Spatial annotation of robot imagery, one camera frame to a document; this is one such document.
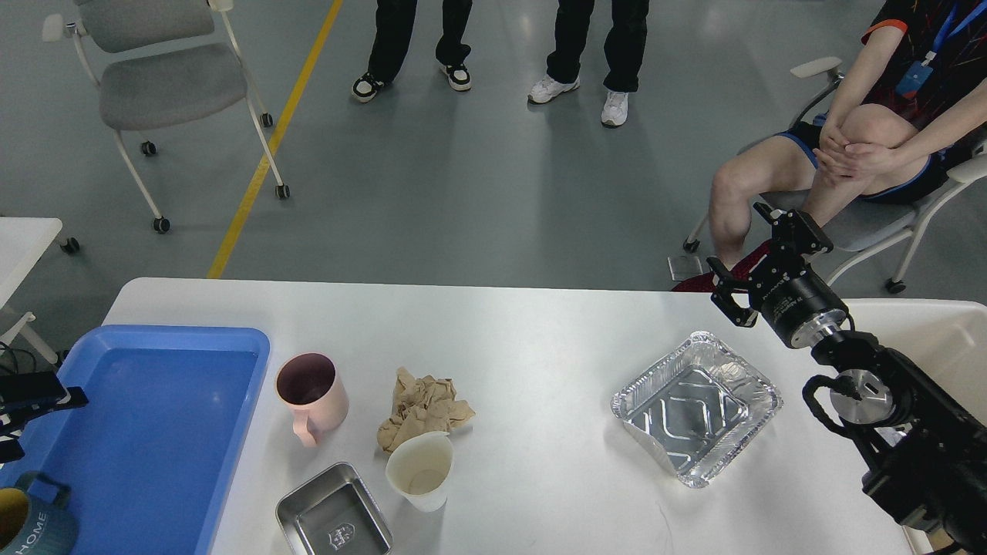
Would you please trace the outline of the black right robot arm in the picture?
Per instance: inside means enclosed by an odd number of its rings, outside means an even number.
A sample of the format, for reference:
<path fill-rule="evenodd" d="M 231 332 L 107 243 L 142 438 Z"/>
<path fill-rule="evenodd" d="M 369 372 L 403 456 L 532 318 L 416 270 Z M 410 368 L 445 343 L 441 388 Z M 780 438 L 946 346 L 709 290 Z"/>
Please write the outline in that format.
<path fill-rule="evenodd" d="M 944 531 L 942 554 L 986 550 L 985 426 L 915 362 L 855 327 L 845 302 L 811 267 L 832 241 L 807 212 L 756 203 L 772 229 L 746 277 L 717 257 L 712 302 L 736 326 L 762 318 L 792 350 L 809 348 L 835 375 L 815 375 L 801 396 L 829 432 L 849 439 L 867 473 L 861 489 L 899 526 Z"/>

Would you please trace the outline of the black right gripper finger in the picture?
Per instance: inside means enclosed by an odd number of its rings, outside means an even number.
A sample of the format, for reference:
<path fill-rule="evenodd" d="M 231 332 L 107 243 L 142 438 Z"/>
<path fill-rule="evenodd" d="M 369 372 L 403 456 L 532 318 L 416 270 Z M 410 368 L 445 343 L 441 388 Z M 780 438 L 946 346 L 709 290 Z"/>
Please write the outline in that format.
<path fill-rule="evenodd" d="M 755 203 L 754 210 L 771 226 L 769 253 L 763 260 L 768 268 L 800 273 L 819 254 L 832 252 L 834 244 L 815 220 L 802 210 L 774 210 L 767 203 Z"/>
<path fill-rule="evenodd" d="M 763 305 L 764 292 L 761 291 L 762 284 L 758 281 L 752 281 L 754 277 L 753 270 L 762 260 L 763 257 L 751 267 L 748 278 L 740 280 L 734 277 L 731 271 L 727 270 L 725 264 L 720 262 L 718 257 L 706 258 L 706 263 L 708 263 L 713 274 L 718 278 L 718 282 L 713 287 L 713 293 L 711 294 L 712 302 L 725 314 L 731 323 L 738 327 L 753 327 L 756 324 L 757 315 Z M 747 294 L 750 300 L 750 306 L 743 307 L 737 304 L 736 299 L 734 299 L 735 294 Z"/>

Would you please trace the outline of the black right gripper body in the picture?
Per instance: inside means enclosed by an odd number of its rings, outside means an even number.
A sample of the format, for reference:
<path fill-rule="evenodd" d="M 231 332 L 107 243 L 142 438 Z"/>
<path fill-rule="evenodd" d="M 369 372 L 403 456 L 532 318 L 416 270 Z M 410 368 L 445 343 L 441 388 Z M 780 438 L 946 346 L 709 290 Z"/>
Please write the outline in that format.
<path fill-rule="evenodd" d="M 816 345 L 848 320 L 849 309 L 812 271 L 771 262 L 752 271 L 752 308 L 788 348 Z"/>

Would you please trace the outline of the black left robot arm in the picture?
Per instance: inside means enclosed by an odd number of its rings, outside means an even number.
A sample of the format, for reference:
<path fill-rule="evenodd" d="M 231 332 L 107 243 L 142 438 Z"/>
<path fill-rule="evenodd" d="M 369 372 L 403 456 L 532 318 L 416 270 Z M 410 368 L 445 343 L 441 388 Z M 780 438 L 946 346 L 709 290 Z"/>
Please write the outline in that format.
<path fill-rule="evenodd" d="M 28 422 L 49 413 L 77 409 L 89 403 L 79 386 L 65 387 L 55 372 L 32 372 L 1 377 L 1 463 L 25 456 L 19 432 Z"/>

